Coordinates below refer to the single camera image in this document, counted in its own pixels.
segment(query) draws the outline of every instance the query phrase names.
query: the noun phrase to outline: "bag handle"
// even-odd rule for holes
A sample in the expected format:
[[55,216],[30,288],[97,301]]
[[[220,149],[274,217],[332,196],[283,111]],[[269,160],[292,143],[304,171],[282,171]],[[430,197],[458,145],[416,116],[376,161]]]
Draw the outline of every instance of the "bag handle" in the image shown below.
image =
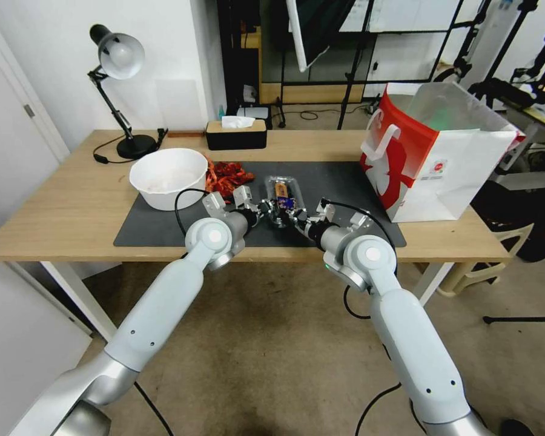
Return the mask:
[[400,138],[401,129],[398,126],[396,126],[396,124],[390,124],[388,128],[386,129],[386,131],[384,132],[383,136],[381,137],[380,143],[378,144],[377,148],[374,149],[374,147],[372,147],[372,144],[369,143],[370,141],[373,143],[371,127],[374,121],[376,120],[378,123],[381,124],[382,119],[383,119],[383,111],[378,108],[369,119],[368,126],[366,127],[366,130],[368,130],[368,135],[363,141],[361,148],[362,148],[362,152],[365,153],[365,155],[368,157],[369,160],[380,159],[383,156],[383,154],[386,152],[386,148],[389,142],[392,140],[392,138],[393,137],[396,139]]

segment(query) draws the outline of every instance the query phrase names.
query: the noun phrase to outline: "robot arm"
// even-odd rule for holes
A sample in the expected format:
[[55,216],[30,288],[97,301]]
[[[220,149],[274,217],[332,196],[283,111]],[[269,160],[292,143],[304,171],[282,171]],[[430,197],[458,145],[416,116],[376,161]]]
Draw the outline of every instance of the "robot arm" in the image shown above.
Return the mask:
[[[251,203],[249,189],[234,192],[237,209],[224,210],[219,194],[203,202],[210,214],[186,234],[188,255],[169,264],[121,323],[116,335],[91,362],[62,374],[31,406],[11,436],[67,434],[106,436],[110,421],[96,406],[121,397],[173,332],[203,283],[207,266],[225,265],[245,246],[244,235],[263,215],[275,222],[274,204]],[[314,217],[287,211],[284,217],[324,250],[327,268],[359,291],[371,290],[377,333],[418,418],[431,436],[491,435],[474,417],[458,370],[413,294],[394,275],[395,253],[383,239],[368,235],[371,220],[355,213],[351,226],[331,219],[321,203]]]
[[492,435],[473,415],[458,369],[418,299],[394,275],[396,256],[388,242],[367,234],[372,222],[355,213],[351,226],[330,222],[333,206],[319,215],[301,211],[289,219],[325,254],[326,267],[349,286],[370,289],[371,319],[400,382],[429,435]]
[[[224,204],[220,194],[209,197]],[[244,204],[251,206],[248,199]],[[187,256],[163,269],[105,349],[55,380],[10,435],[106,436],[110,421],[96,406],[112,403],[127,392],[198,295],[204,268],[216,269],[232,259],[257,221],[257,211],[249,209],[195,222],[186,234]]]

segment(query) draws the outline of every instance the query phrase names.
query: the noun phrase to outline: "black desk lamp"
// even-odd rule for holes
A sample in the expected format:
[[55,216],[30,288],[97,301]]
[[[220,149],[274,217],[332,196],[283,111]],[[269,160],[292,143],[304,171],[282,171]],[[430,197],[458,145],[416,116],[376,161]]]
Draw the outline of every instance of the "black desk lamp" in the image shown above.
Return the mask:
[[97,44],[100,65],[93,71],[89,71],[88,76],[125,132],[125,139],[117,144],[118,155],[125,159],[139,159],[156,151],[158,144],[151,136],[131,134],[131,124],[120,111],[115,109],[101,87],[101,82],[107,77],[123,80],[135,76],[144,64],[143,46],[134,37],[125,33],[112,33],[102,24],[92,26],[89,34],[93,42]]

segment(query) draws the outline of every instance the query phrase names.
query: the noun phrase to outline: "floor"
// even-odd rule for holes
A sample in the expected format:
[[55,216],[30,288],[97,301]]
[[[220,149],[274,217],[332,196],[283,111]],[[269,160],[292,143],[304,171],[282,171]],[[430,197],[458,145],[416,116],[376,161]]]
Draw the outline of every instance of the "floor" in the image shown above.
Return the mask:
[[[332,111],[313,121],[300,117],[319,109]],[[285,110],[286,128],[333,129],[339,106]],[[367,121],[358,109],[344,127],[365,128]],[[125,263],[86,283],[119,324],[163,266]],[[398,276],[412,289],[420,273],[404,264]],[[342,297],[343,284],[322,264],[233,263],[207,272],[202,292],[140,384],[178,436],[353,435],[370,399],[398,380],[371,321],[348,315]],[[349,300],[357,312],[368,310],[368,296],[352,292]],[[498,283],[471,286],[454,299],[435,294],[426,310],[489,427],[496,432],[502,418],[515,417],[545,436],[545,324],[481,321],[545,315],[545,260],[515,259]],[[102,347],[96,339],[84,360]],[[165,434],[134,389],[104,410],[115,436]],[[419,436],[421,430],[400,389],[372,409],[360,434]]]
[[[347,113],[343,119],[343,129],[363,130],[366,128],[369,116],[364,111],[369,103],[350,103],[347,106]],[[339,104],[303,104],[284,105],[287,130],[335,130],[339,122]],[[278,128],[281,121],[279,110],[272,108],[272,125]]]

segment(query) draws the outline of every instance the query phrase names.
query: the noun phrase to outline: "tissue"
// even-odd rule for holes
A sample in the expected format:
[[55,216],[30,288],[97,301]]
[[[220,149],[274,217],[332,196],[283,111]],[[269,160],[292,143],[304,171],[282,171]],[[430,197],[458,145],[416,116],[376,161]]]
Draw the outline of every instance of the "tissue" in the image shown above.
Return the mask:
[[255,118],[238,117],[238,116],[223,116],[222,128],[243,128],[253,125]]

